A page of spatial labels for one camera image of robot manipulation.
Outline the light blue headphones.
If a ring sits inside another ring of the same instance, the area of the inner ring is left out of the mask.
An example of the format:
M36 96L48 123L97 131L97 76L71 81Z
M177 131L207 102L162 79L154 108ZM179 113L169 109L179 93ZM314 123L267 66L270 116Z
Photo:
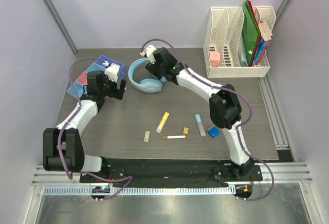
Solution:
M153 94L160 92L162 90L162 85L166 82L165 77L162 77L160 80L157 79L155 76L153 76L152 79L143 79L139 83L135 82L134 77L134 71L141 65L149 63L150 61L146 58L138 59L134 61L127 72L129 82L131 85L136 88L137 90L144 92L146 94Z

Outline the pink cube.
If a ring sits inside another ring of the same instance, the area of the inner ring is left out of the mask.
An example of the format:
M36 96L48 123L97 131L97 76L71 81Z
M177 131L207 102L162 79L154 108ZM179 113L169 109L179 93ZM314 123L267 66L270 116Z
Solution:
M210 67L220 67L221 54L215 51L209 52L209 62L210 62Z

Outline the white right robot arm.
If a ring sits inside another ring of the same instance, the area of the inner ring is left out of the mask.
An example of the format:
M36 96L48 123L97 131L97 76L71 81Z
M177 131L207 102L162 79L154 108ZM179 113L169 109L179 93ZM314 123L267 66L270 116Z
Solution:
M155 78L185 87L208 102L210 119L221 129L228 144L234 178L244 180L249 177L254 161L242 134L242 107L234 87L217 85L201 77L163 47L157 49L150 45L140 54L149 61L145 68Z

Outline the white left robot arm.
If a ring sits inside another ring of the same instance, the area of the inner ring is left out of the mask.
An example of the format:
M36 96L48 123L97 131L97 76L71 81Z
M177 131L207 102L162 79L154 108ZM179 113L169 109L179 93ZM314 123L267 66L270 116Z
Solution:
M44 170L66 172L69 179L73 173L87 172L98 182L109 178L105 158L85 154L81 134L107 98L123 99L125 86L125 79L111 79L104 71L87 73L87 84L82 86L74 110L55 128L43 132Z

